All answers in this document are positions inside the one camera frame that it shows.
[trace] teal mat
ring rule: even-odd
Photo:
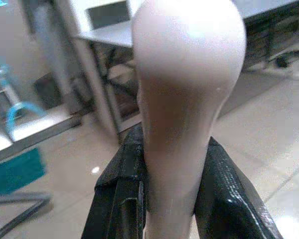
[[[45,174],[37,148],[0,164],[0,195],[9,194]]]

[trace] rounded plastic handle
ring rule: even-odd
[[[240,74],[244,23],[230,0],[148,0],[133,19],[146,239],[186,239],[212,128]]]

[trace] beige wall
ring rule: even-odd
[[[33,82],[49,72],[36,42],[28,34],[18,0],[0,7],[0,56],[13,68],[18,90],[26,100],[37,101]]]

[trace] tiled floor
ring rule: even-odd
[[[260,78],[262,81],[266,78],[271,88],[256,93],[248,101],[232,98],[230,107],[235,100],[240,106],[218,120],[213,136],[253,182],[278,226],[284,230],[292,218],[282,220],[282,215],[299,216],[299,81],[284,80],[278,84],[276,81],[274,85],[271,77],[261,75]],[[80,237],[94,184],[118,149],[115,141],[92,119],[86,116],[83,126],[38,145],[48,173],[22,191],[50,192],[53,202],[5,239]],[[100,170],[93,174],[91,170],[95,167]],[[0,208],[0,225],[21,208],[22,205]],[[283,231],[286,238],[295,239],[297,235],[299,239],[299,221],[294,223],[294,230],[298,234],[289,237],[290,231]],[[198,238],[196,230],[191,238]]]

